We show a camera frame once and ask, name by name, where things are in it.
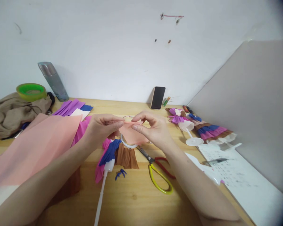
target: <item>clear tape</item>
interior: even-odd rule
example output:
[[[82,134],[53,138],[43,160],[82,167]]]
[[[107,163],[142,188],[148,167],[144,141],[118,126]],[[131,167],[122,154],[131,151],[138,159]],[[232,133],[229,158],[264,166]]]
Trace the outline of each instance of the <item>clear tape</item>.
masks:
[[[124,141],[123,135],[120,134],[120,140],[123,142],[123,144],[127,147],[127,148],[136,148],[138,145],[129,145],[126,144],[126,142]]]

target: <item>person's left hand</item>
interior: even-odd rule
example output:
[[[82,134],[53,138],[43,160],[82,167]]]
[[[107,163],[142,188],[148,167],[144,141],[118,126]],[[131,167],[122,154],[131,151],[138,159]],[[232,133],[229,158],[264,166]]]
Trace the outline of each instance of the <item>person's left hand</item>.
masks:
[[[123,121],[125,119],[110,114],[93,115],[82,140],[97,148],[106,138],[114,140],[120,135],[119,128],[124,125]]]

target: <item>white plastic stand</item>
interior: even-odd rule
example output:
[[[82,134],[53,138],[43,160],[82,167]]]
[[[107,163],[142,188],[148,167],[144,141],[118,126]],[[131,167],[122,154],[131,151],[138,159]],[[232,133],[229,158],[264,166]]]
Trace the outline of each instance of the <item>white plastic stand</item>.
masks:
[[[226,141],[226,139],[224,139],[224,138],[219,138],[219,140],[226,145],[226,147],[224,147],[222,144],[219,145],[220,146],[220,150],[222,150],[222,151],[229,151],[231,149],[235,149],[235,148],[239,147],[240,145],[242,145],[242,143],[238,143],[236,145],[232,145],[232,144],[228,143]]]
[[[115,163],[115,159],[113,159],[113,160],[111,160],[111,161],[109,161],[105,164],[102,190],[101,190],[101,193],[100,193],[100,198],[99,198],[98,203],[97,203],[97,213],[95,215],[94,226],[97,226],[98,220],[100,218],[106,177],[107,177],[108,172],[112,172],[113,167],[114,167],[114,163]]]
[[[188,128],[186,128],[187,133],[190,135],[190,139],[186,140],[186,144],[189,146],[198,146],[204,143],[203,139],[198,138],[198,137],[193,137],[190,133],[190,131],[188,130]]]

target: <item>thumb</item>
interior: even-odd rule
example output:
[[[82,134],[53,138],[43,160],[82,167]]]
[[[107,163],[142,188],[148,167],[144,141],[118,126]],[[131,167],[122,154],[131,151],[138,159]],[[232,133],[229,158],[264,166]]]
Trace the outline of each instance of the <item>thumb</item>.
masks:
[[[132,126],[132,129],[134,129],[134,130],[136,130],[137,132],[141,133],[141,134],[144,135],[145,137],[148,136],[149,130],[150,130],[149,128],[147,128],[147,127],[145,127],[145,126],[143,126],[143,125],[138,125],[138,124],[133,125],[133,126]]]
[[[115,123],[108,125],[106,127],[107,127],[109,134],[112,134],[115,131],[119,130],[119,128],[121,128],[123,125],[124,125],[124,122],[118,121],[118,122],[115,122]]]

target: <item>small blue paper scraps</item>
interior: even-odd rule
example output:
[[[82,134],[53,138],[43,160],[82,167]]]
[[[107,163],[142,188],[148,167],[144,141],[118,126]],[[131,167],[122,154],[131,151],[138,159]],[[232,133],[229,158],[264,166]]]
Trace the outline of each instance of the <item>small blue paper scraps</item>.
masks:
[[[121,174],[123,174],[123,176],[125,177],[125,174],[127,174],[127,173],[126,173],[123,169],[120,169],[120,172],[118,172],[118,173],[116,174],[115,180],[116,180]]]

